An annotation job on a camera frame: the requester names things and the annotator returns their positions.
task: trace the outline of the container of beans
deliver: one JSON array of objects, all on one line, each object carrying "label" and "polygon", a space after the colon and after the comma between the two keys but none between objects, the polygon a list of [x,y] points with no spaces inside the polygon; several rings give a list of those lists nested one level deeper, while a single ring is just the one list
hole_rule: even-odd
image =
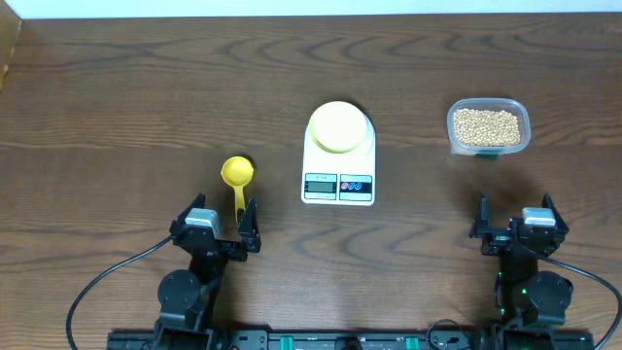
[{"label": "container of beans", "polygon": [[529,115],[508,98],[468,98],[447,113],[451,152],[497,156],[522,151],[532,138]]}]

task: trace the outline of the wooden table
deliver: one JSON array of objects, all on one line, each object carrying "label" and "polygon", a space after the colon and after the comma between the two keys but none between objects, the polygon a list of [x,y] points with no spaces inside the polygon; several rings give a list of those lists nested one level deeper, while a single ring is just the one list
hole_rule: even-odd
[{"label": "wooden table", "polygon": [[[551,193],[571,229],[554,257],[622,288],[621,47],[620,15],[27,21],[0,93],[0,347],[66,348],[80,290],[164,238],[199,192],[234,236],[220,170],[240,153],[258,165],[263,246],[227,268],[219,324],[499,317],[498,261],[467,237],[480,191],[497,225]],[[480,96],[526,106],[525,151],[450,154],[447,110]],[[376,126],[376,202],[304,205],[304,128],[342,99]],[[169,245],[104,279],[78,307],[79,347],[152,327],[158,283],[188,262]],[[600,338],[612,294],[541,268],[575,286],[567,326]]]}]

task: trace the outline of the beige object in corner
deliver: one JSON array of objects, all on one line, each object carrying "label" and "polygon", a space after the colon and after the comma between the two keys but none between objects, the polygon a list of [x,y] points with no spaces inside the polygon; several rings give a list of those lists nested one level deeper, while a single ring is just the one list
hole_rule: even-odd
[{"label": "beige object in corner", "polygon": [[9,71],[9,61],[13,57],[20,28],[21,18],[11,10],[5,0],[0,0],[0,90]]}]

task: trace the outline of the beans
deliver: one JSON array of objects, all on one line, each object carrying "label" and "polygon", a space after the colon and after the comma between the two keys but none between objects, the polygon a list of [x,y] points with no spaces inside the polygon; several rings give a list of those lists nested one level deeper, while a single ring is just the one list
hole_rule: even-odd
[{"label": "beans", "polygon": [[454,130],[469,146],[516,146],[521,143],[518,119],[509,112],[462,108],[454,113]]}]

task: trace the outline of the clear plastic container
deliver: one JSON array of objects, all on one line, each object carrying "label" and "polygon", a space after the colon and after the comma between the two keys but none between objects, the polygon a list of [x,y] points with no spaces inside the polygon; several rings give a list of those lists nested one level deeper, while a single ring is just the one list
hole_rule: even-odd
[{"label": "clear plastic container", "polygon": [[[518,132],[520,133],[521,142],[516,146],[501,147],[470,146],[460,142],[454,129],[454,113],[462,108],[511,113],[518,120]],[[496,156],[520,152],[527,147],[532,138],[532,127],[529,124],[527,110],[522,104],[509,98],[468,98],[456,102],[447,113],[447,131],[449,132],[451,153],[465,156]]]}]

